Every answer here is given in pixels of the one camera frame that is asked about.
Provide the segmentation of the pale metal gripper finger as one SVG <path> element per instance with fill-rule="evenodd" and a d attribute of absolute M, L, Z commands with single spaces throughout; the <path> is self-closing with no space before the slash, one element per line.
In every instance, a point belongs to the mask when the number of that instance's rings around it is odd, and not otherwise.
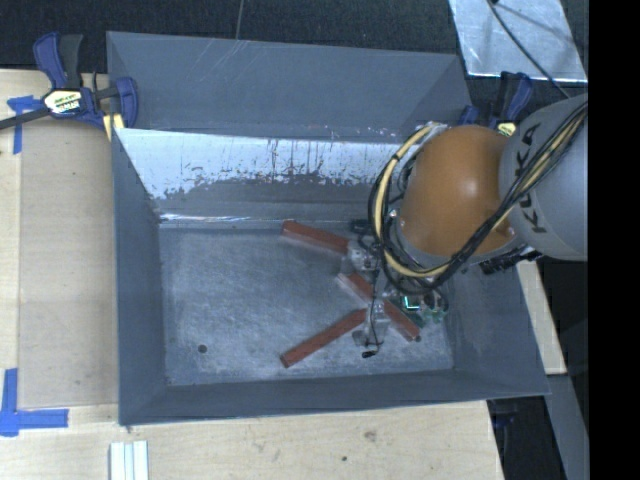
<path fill-rule="evenodd" d="M 351 241 L 348 244 L 347 258 L 356 272 L 372 272 L 376 269 L 376 254 L 357 241 Z"/>
<path fill-rule="evenodd" d="M 385 341 L 390 323 L 384 302 L 375 299 L 366 310 L 362 326 L 352 333 L 355 344 L 363 348 L 380 348 Z"/>

